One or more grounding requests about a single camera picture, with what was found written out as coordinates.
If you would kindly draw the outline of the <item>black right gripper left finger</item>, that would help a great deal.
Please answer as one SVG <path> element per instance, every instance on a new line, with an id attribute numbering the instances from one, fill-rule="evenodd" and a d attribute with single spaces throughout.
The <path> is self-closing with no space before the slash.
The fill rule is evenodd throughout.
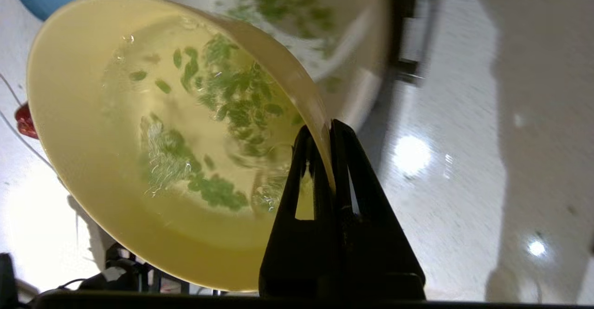
<path id="1" fill-rule="evenodd" d="M 296 217 L 301 181 L 312 176 L 314 217 Z M 264 297 L 339 300 L 344 296 L 336 194 L 306 126 L 295 140 L 288 180 L 259 269 Z"/>

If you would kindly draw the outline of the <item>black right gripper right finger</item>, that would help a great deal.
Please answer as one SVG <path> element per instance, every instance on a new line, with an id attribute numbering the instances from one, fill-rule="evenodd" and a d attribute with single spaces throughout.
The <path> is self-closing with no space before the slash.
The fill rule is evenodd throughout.
<path id="1" fill-rule="evenodd" d="M 355 132 L 334 120 L 332 161 L 346 294 L 425 300 L 425 274 Z"/>

